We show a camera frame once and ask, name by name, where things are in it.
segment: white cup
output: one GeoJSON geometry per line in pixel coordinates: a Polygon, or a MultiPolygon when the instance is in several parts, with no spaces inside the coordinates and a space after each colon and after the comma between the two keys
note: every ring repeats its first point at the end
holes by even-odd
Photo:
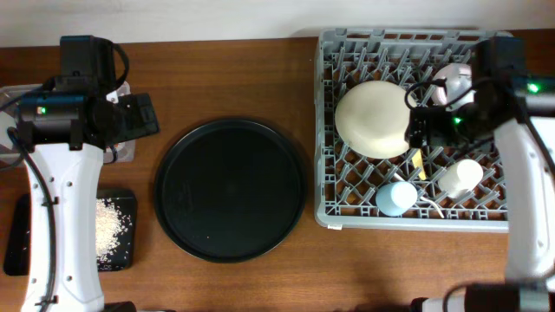
{"type": "Polygon", "coordinates": [[[482,166],[472,159],[463,159],[447,169],[437,181],[450,198],[459,198],[472,191],[484,177],[482,166]]]}
{"type": "Polygon", "coordinates": [[[401,216],[416,204],[418,193],[409,182],[394,182],[380,187],[375,195],[378,209],[390,217],[401,216]]]}

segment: gray dish rack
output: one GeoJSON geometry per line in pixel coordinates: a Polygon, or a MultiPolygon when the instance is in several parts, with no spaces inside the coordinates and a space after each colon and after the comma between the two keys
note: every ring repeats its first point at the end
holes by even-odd
{"type": "MultiPolygon", "coordinates": [[[[472,153],[484,169],[480,184],[456,201],[437,185],[445,167],[454,163],[454,151],[422,148],[427,180],[418,178],[412,164],[417,150],[393,159],[370,159],[345,145],[335,128],[335,108],[355,85],[389,81],[405,89],[428,81],[449,63],[468,63],[471,47],[501,31],[429,29],[325,29],[315,58],[314,104],[317,136],[315,154],[315,217],[321,226],[342,228],[507,232],[505,180],[497,153],[472,153]],[[445,219],[431,204],[418,201],[397,218],[380,213],[375,193],[395,181],[395,173],[438,204],[445,219]]],[[[417,91],[419,105],[431,105],[434,86],[417,91]]]]}

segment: black tray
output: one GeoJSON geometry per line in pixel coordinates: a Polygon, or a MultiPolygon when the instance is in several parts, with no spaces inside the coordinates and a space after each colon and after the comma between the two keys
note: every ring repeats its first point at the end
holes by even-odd
{"type": "Polygon", "coordinates": [[[154,187],[156,215],[183,250],[215,263],[260,256],[297,223],[306,175],[293,145],[252,120],[217,120],[179,140],[154,187]]]}
{"type": "MultiPolygon", "coordinates": [[[[119,206],[121,215],[129,216],[123,220],[129,229],[118,236],[120,245],[114,249],[114,254],[108,256],[109,263],[97,261],[100,271],[124,270],[131,266],[134,250],[135,221],[137,218],[137,199],[130,190],[105,189],[98,190],[98,199],[111,198],[115,206],[119,206]]],[[[17,201],[14,219],[11,224],[10,239],[3,262],[3,271],[9,276],[26,276],[29,274],[29,241],[30,241],[30,203],[29,194],[21,196],[17,201]]]]}

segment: white wall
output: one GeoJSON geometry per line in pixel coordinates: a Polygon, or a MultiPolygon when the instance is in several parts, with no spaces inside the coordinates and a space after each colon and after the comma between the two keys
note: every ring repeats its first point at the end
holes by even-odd
{"type": "Polygon", "coordinates": [[[555,27],[554,0],[1,0],[0,46],[317,36],[321,28],[555,27]]]}

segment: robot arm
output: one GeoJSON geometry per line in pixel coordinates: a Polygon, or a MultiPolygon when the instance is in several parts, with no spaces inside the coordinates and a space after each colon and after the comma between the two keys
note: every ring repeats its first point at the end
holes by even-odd
{"type": "Polygon", "coordinates": [[[10,138],[31,186],[31,259],[22,311],[101,311],[95,199],[108,147],[159,132],[148,94],[118,97],[128,59],[106,39],[60,41],[62,75],[21,99],[10,138]],[[113,51],[126,66],[115,77],[113,51]]]}
{"type": "MultiPolygon", "coordinates": [[[[555,81],[528,75],[525,61],[518,39],[480,42],[472,58],[474,103],[453,112],[437,107],[411,111],[406,135],[412,147],[465,150],[470,141],[483,149],[494,139],[506,176],[507,284],[462,285],[466,296],[448,300],[451,312],[550,308],[548,292],[555,291],[555,81]]],[[[422,307],[446,311],[447,300],[427,300],[422,307]]]]}

